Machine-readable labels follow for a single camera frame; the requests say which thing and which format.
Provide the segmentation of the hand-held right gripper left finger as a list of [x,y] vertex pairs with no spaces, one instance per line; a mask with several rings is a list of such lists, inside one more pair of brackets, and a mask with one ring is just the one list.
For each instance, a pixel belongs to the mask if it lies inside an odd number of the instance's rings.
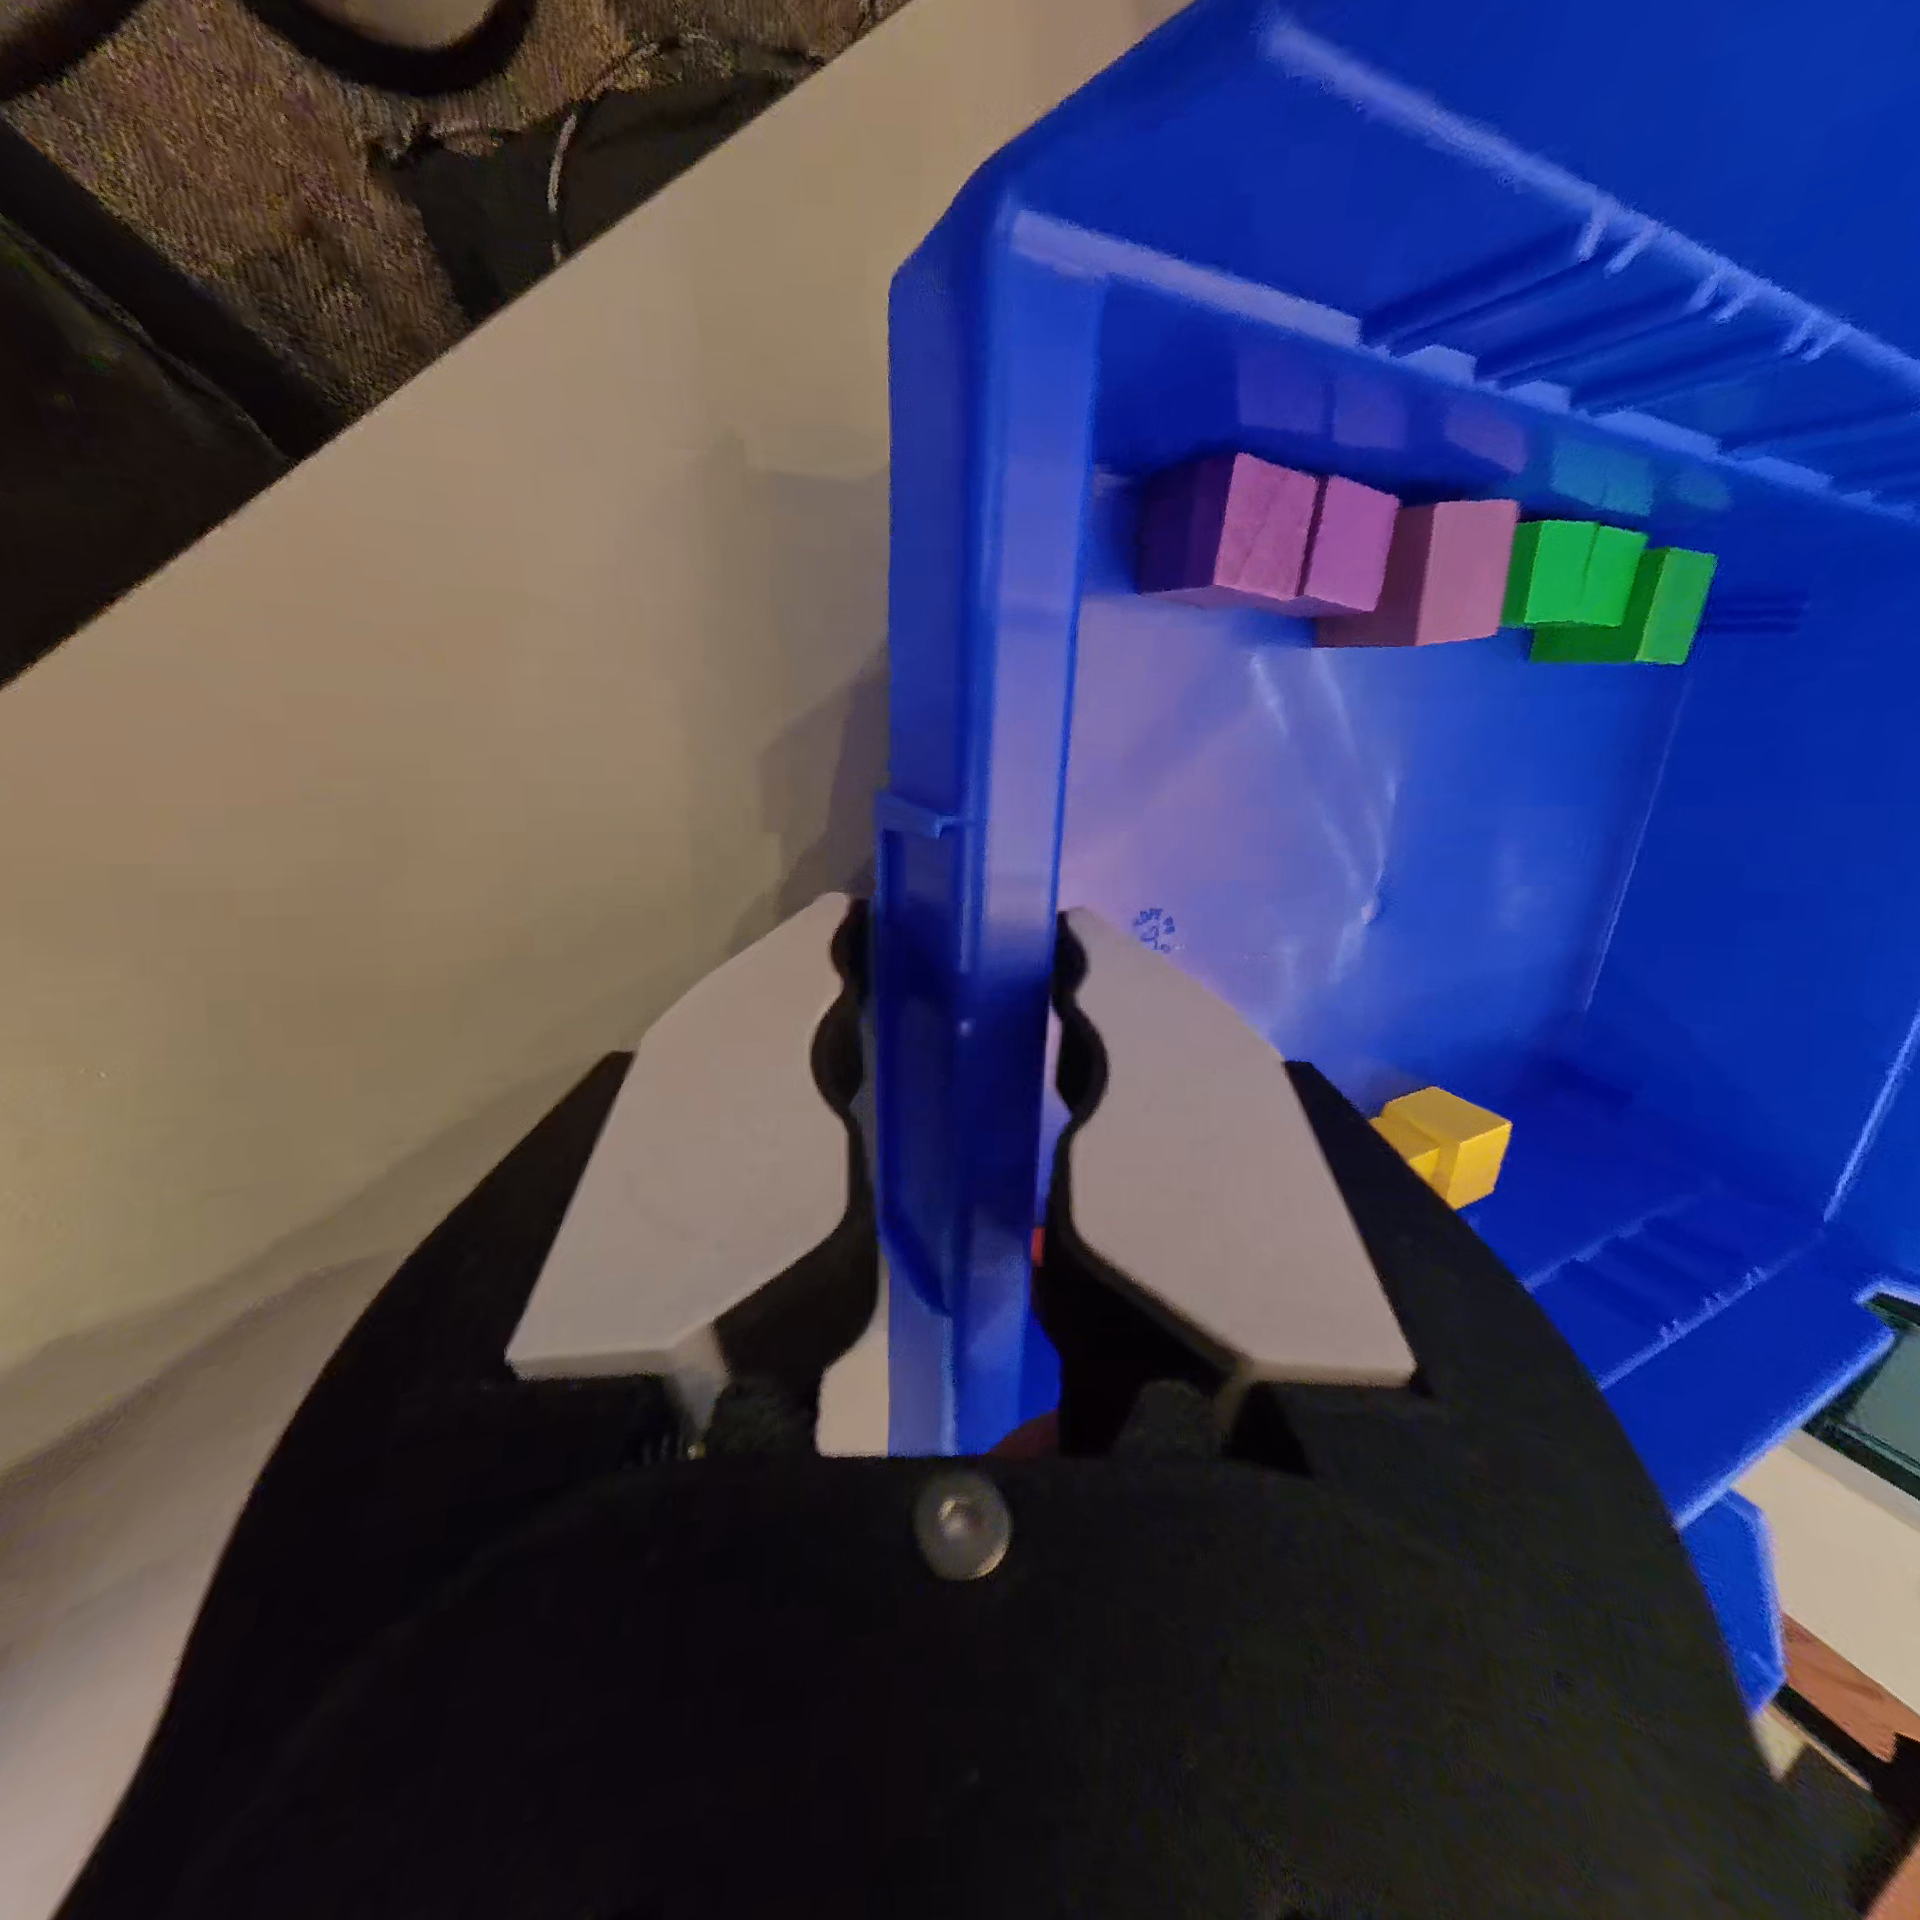
[[658,1376],[706,1427],[752,1370],[723,1322],[849,1212],[849,1119],[815,1044],[855,901],[817,896],[641,1035],[505,1360],[520,1380]]

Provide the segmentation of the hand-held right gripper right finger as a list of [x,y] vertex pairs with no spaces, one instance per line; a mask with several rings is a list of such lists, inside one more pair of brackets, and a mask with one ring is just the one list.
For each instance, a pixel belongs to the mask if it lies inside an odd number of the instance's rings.
[[1283,1053],[1090,907],[1064,915],[1041,1327],[1064,1450],[1113,1450],[1159,1384],[1232,1436],[1260,1388],[1419,1376]]

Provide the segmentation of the blue plastic storage bin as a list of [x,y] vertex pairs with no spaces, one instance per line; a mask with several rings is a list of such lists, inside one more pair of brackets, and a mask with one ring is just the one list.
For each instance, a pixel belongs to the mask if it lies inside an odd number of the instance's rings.
[[[896,1452],[1058,1399],[1028,1236],[1087,907],[1362,1109],[1584,1360],[1748,1708],[1735,1483],[1916,1301],[1916,5],[1192,5],[892,288],[879,1161]],[[1252,452],[1715,562],[1696,637],[1326,648],[1137,587]]]

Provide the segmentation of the purple wooden cube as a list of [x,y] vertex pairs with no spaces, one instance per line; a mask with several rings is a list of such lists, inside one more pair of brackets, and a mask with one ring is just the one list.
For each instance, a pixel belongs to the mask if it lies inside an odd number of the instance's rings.
[[1193,608],[1292,616],[1305,579],[1320,480],[1219,451],[1146,477],[1137,587]]
[[1311,617],[1371,616],[1380,603],[1402,503],[1346,476],[1322,476],[1299,599]]
[[1507,496],[1402,506],[1376,608],[1324,616],[1322,650],[1412,650],[1500,632],[1520,503]]

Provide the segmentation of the dark tablet screen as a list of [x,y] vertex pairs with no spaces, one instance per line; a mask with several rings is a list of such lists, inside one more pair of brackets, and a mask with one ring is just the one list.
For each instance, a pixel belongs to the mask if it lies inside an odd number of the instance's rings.
[[1809,1437],[1918,1499],[1918,1305],[1881,1295],[1868,1309],[1889,1352],[1809,1425]]

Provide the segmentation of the dark furniture part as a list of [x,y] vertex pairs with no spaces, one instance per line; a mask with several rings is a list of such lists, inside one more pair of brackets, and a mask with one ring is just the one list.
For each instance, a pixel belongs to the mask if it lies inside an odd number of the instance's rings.
[[2,128],[2,684],[347,421],[226,299]]

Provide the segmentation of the black curved band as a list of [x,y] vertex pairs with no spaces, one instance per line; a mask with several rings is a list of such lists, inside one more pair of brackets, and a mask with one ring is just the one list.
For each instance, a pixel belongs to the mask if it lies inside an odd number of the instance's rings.
[[313,2],[244,2],[244,11],[311,64],[353,84],[428,101],[503,75],[534,28],[538,2],[494,2],[486,28],[442,56],[409,56],[360,39]]

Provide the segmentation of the white round object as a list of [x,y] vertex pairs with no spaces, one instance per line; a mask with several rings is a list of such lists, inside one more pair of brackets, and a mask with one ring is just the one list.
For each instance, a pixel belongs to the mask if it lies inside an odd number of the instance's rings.
[[442,56],[486,28],[494,2],[313,2],[345,32],[409,56]]

